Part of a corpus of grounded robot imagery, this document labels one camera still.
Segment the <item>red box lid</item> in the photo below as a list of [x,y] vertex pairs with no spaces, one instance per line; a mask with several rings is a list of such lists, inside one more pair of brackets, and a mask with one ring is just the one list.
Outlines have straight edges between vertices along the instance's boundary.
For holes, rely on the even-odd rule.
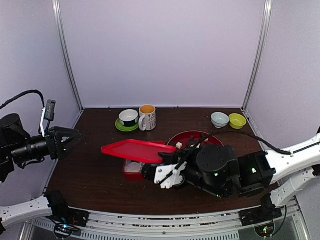
[[176,150],[174,146],[135,139],[119,141],[101,148],[105,155],[145,164],[161,164],[163,160],[158,153],[173,154]]

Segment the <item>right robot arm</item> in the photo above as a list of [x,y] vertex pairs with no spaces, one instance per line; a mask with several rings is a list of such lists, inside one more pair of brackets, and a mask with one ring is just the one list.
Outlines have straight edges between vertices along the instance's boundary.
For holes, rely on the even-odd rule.
[[230,145],[209,143],[209,134],[190,137],[186,147],[176,144],[175,153],[160,152],[163,163],[145,163],[141,174],[163,189],[191,184],[217,198],[226,198],[234,190],[240,197],[262,193],[284,177],[288,180],[265,194],[261,205],[248,211],[266,221],[281,214],[281,209],[311,181],[320,176],[320,137],[300,144],[237,157]]

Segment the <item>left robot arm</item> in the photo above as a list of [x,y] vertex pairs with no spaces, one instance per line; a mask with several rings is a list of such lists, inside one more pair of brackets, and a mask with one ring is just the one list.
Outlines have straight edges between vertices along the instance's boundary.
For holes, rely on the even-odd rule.
[[[15,167],[24,169],[42,163],[47,156],[52,160],[65,159],[82,138],[78,130],[57,126],[44,135],[30,136],[17,113],[3,117],[0,120],[0,182],[4,183]],[[0,231],[38,217],[56,217],[67,222],[72,218],[72,211],[62,193],[53,191],[28,202],[1,207]]]

